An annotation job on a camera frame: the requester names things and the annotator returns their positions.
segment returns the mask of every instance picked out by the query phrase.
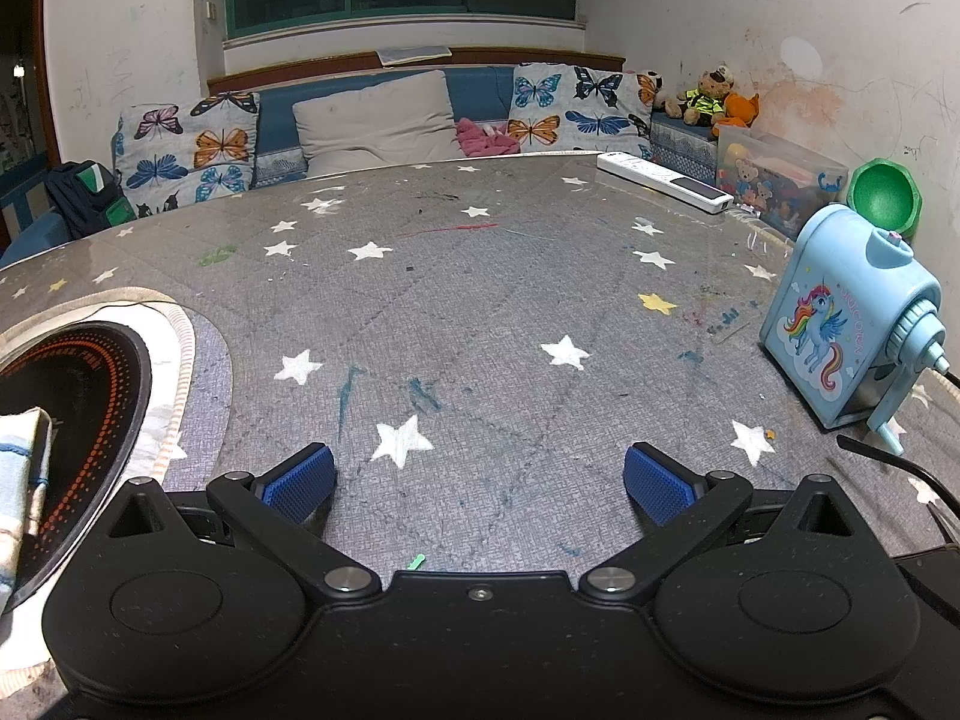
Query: green octagonal container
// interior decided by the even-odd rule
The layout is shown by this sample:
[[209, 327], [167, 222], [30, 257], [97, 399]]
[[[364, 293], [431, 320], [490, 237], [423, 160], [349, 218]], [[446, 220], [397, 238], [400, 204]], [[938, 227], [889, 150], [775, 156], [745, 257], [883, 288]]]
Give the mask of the green octagonal container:
[[923, 198], [906, 167], [874, 159], [853, 171], [847, 205], [877, 227], [909, 238], [917, 230]]

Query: pink cloth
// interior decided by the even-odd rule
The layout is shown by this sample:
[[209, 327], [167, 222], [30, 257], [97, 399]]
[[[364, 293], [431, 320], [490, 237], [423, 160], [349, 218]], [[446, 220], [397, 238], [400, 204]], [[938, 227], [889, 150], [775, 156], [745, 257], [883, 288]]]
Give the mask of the pink cloth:
[[469, 157], [493, 157], [501, 154], [520, 153], [520, 143], [506, 134], [507, 125], [490, 127], [487, 131], [474, 124], [470, 119], [457, 122], [457, 141], [464, 154]]

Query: screw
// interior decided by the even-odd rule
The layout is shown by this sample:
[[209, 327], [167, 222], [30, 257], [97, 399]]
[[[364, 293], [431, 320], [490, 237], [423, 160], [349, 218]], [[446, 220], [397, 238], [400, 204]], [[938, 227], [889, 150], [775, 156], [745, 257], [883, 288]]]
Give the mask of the screw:
[[358, 565], [342, 565], [326, 572], [323, 581], [340, 592], [356, 592], [370, 584], [373, 577], [368, 570]]
[[471, 601], [489, 601], [493, 598], [493, 591], [489, 587], [471, 587], [467, 591], [467, 598]]
[[587, 581], [603, 592], [625, 592], [637, 583], [637, 577], [626, 568], [607, 565], [590, 571]]

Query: unicorn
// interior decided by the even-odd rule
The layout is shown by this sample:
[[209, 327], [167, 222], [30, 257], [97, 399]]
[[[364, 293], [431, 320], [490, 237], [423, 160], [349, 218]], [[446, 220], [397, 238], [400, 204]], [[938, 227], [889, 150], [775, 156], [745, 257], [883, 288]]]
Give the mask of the unicorn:
[[826, 285], [818, 284], [806, 298], [797, 301], [793, 322], [784, 324], [789, 340], [797, 342], [794, 353], [798, 356], [807, 341], [813, 343], [813, 351], [803, 359], [803, 364], [809, 365], [806, 372], [813, 373], [827, 354], [832, 353], [833, 356], [820, 373], [820, 384], [827, 392], [836, 389], [836, 383], [830, 377], [843, 365], [843, 349], [834, 341], [840, 334], [840, 328], [847, 323], [846, 319], [840, 319], [840, 314], [843, 314], [842, 310], [834, 313], [830, 290]]

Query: orange butterfly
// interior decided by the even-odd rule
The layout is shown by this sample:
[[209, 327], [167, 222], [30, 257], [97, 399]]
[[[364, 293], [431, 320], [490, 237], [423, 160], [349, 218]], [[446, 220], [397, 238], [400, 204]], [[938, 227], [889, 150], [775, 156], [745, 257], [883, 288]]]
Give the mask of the orange butterfly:
[[539, 140], [544, 146], [553, 146], [557, 143], [557, 127], [560, 126], [559, 116], [548, 116], [542, 122], [531, 122], [527, 119], [522, 122], [520, 119], [510, 119], [507, 124], [507, 134], [515, 141], [523, 143], [533, 143], [534, 138]]
[[240, 128], [232, 129], [229, 135], [224, 135], [224, 130], [220, 130], [219, 138], [212, 130], [205, 129], [197, 136], [197, 152], [193, 155], [193, 167], [204, 167], [222, 156], [248, 162], [250, 160], [248, 141], [250, 138]]
[[637, 80], [640, 81], [640, 90], [637, 92], [640, 95], [640, 102], [644, 105], [653, 105], [656, 98], [656, 81], [650, 76], [642, 75], [637, 76]]

